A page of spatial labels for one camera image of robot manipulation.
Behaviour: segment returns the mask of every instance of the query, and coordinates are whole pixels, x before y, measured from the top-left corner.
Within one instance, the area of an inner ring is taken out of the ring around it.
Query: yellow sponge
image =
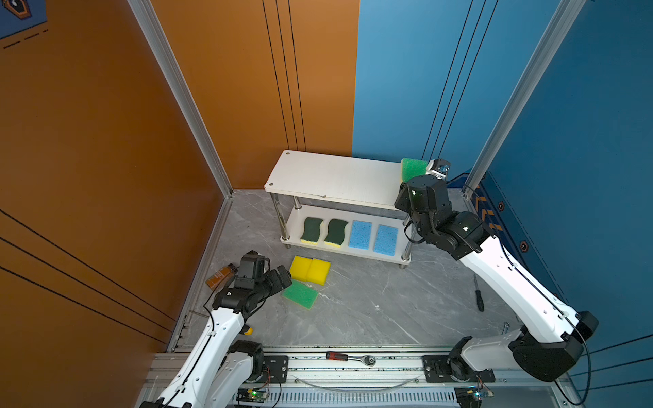
[[[312,262],[313,260],[309,258],[295,257],[293,264],[290,265],[290,276],[298,281],[306,281],[306,274]]]
[[[306,281],[318,285],[324,285],[327,282],[328,271],[331,268],[331,262],[325,260],[313,259],[311,266],[306,274]]]

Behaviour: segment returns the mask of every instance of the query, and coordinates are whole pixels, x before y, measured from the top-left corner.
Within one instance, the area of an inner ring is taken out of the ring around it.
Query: white shelf
[[[306,217],[316,217],[324,220],[321,225],[320,239],[317,242],[317,245],[312,245],[310,243],[304,243],[301,241],[302,234],[304,233],[304,220]],[[347,221],[347,226],[345,227],[345,241],[339,248],[325,244],[328,222],[333,218]],[[349,235],[351,233],[351,224],[353,221],[365,221],[372,224],[369,249],[357,249],[349,247]],[[374,240],[376,239],[376,232],[379,229],[379,225],[387,225],[388,227],[394,227],[398,230],[397,244],[394,249],[393,257],[374,252]],[[296,245],[305,248],[315,248],[322,251],[344,253],[347,255],[353,255],[355,257],[383,260],[385,262],[392,262],[401,265],[410,264],[410,260],[402,260],[402,253],[406,249],[408,238],[406,238],[406,235],[404,234],[404,224],[403,220],[401,219],[377,217],[375,215],[332,210],[330,208],[307,206],[303,204],[302,208],[299,210],[293,208],[293,211],[290,214],[290,218],[288,218],[288,222],[286,222],[286,226],[288,228],[288,233],[290,234],[290,239],[287,241],[284,241],[283,238],[280,239],[281,242],[287,243],[289,245]]]
[[[402,165],[284,150],[265,191],[396,210]]]

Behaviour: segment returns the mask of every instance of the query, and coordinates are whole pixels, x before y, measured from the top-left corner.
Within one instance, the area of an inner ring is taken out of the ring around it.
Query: scrub pad
[[[349,247],[358,249],[370,248],[370,235],[372,235],[372,223],[365,221],[354,221],[351,224],[349,235]]]
[[[282,296],[310,310],[317,299],[317,290],[293,280],[293,284],[283,291]]]
[[[326,234],[325,244],[332,247],[340,248],[345,241],[345,227],[347,221],[341,219],[332,219],[328,222],[328,233]]]
[[[320,225],[322,225],[321,218],[306,217],[304,220],[304,233],[302,234],[302,242],[312,243],[317,245],[320,239]]]
[[[402,183],[407,182],[413,177],[426,174],[428,161],[415,159],[402,159]]]
[[[308,273],[309,266],[311,266],[311,262],[313,260],[310,258],[295,257],[293,264],[290,265],[290,276],[298,281],[306,281],[306,274]]]
[[[397,248],[397,233],[397,228],[379,225],[374,241],[374,252],[393,257],[394,250]]]
[[[331,262],[325,260],[313,259],[311,266],[306,274],[306,281],[318,285],[324,285],[327,282],[328,271],[331,268]]]

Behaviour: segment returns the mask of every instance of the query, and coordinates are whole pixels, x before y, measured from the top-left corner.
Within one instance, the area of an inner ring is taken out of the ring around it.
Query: dark green scouring sponge
[[[328,232],[325,238],[325,244],[331,245],[332,247],[340,248],[342,243],[345,241],[345,227],[347,226],[347,221],[342,219],[332,219],[328,222]]]
[[[320,239],[320,225],[322,225],[321,218],[306,217],[304,220],[304,233],[302,234],[302,242],[312,243],[317,245]]]

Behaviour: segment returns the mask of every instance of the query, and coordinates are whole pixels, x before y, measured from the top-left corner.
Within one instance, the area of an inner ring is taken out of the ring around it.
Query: green sponge
[[[317,295],[317,290],[293,279],[293,284],[283,291],[282,296],[310,310],[315,303],[315,299],[317,299]]]
[[[328,232],[325,238],[325,244],[332,247],[340,248],[345,241],[345,227],[347,221],[341,219],[332,219],[328,222]]]
[[[304,220],[304,233],[302,234],[302,242],[312,243],[317,245],[317,241],[320,239],[320,225],[322,225],[321,218],[306,217]]]
[[[426,174],[426,167],[428,161],[415,160],[415,159],[402,159],[402,183],[407,182],[413,177],[422,176]]]

